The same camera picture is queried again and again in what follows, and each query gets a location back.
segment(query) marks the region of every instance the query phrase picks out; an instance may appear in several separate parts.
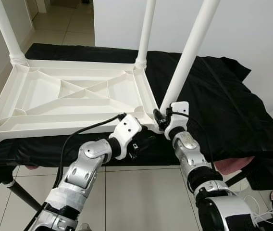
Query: pink fabric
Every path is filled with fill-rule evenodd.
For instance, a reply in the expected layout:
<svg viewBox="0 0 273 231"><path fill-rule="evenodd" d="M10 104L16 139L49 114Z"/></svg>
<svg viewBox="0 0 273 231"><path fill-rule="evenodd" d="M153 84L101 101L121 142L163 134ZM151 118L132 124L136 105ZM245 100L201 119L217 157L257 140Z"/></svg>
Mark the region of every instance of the pink fabric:
<svg viewBox="0 0 273 231"><path fill-rule="evenodd" d="M216 161L214 162L214 165L222 175L228 175L247 166L253 159L254 156L245 158L228 158Z"/></svg>
<svg viewBox="0 0 273 231"><path fill-rule="evenodd" d="M38 168L38 166L25 166L27 169L34 170Z"/></svg>

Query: black cloth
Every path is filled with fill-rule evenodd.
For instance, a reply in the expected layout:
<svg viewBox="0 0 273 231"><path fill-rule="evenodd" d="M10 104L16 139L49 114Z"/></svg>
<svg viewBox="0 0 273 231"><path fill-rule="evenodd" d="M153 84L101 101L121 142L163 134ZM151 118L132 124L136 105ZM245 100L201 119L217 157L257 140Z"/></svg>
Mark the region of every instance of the black cloth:
<svg viewBox="0 0 273 231"><path fill-rule="evenodd" d="M137 51L33 44L28 59L133 63ZM161 104L180 54L148 52L146 74L156 102ZM242 83L250 70L236 60L197 57L178 101L189 102L189 114L206 130L214 160L255 156L243 171L254 190L273 189L273 120L262 101ZM203 132L191 120L188 129L198 140L209 160L209 149ZM65 165L77 157L79 144L107 137L107 133L75 137ZM35 165L56 167L67 136L35 137L6 140L0 143L0 166ZM158 142L135 161L112 160L114 165L174 165L178 161L170 142L157 135Z"/></svg>

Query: white tape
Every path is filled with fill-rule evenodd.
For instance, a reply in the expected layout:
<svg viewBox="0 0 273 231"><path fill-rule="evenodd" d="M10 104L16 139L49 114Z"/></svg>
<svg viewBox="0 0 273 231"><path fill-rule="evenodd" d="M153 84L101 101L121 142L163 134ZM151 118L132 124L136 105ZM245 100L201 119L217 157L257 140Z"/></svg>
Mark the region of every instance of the white tape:
<svg viewBox="0 0 273 231"><path fill-rule="evenodd" d="M53 208L61 209L68 205L79 212L82 211L86 198L75 191L65 188L55 188L49 193L46 202Z"/></svg>

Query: black metal leg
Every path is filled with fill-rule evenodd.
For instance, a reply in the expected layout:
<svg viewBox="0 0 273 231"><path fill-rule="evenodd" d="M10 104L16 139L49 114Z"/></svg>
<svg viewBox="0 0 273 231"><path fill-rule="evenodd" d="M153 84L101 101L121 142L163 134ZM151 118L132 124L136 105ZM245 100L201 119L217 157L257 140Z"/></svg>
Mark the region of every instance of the black metal leg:
<svg viewBox="0 0 273 231"><path fill-rule="evenodd" d="M245 177L247 177L246 173L245 172L240 172L238 173L237 175L235 175L234 177L232 177L231 179L229 179L228 181L226 181L226 185L228 187L236 184L237 182L241 181L242 179L244 179Z"/></svg>
<svg viewBox="0 0 273 231"><path fill-rule="evenodd" d="M14 194L19 196L24 202L26 202L36 211L40 209L41 205L16 181L7 184L7 188L9 188Z"/></svg>

